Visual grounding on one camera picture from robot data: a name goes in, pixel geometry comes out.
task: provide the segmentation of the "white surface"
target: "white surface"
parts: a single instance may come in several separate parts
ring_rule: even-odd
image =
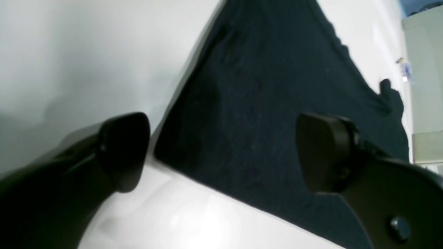
[[[443,7],[403,20],[413,70],[413,133],[443,130]]]
[[[383,78],[401,80],[390,66],[403,41],[394,4],[320,3],[370,86],[377,90]],[[189,72],[217,4],[0,1],[0,172],[24,166],[66,134],[118,114],[143,111],[154,130]],[[378,26],[367,21],[373,15],[383,16]],[[80,248],[339,247],[171,172],[149,154],[139,186],[106,201]]]

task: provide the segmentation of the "dark blue cloth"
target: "dark blue cloth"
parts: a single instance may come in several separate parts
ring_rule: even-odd
[[[227,0],[155,156],[339,245],[369,249],[338,196],[304,186],[295,121],[306,111],[347,117],[365,139],[408,159],[401,122],[368,87],[316,1]]]

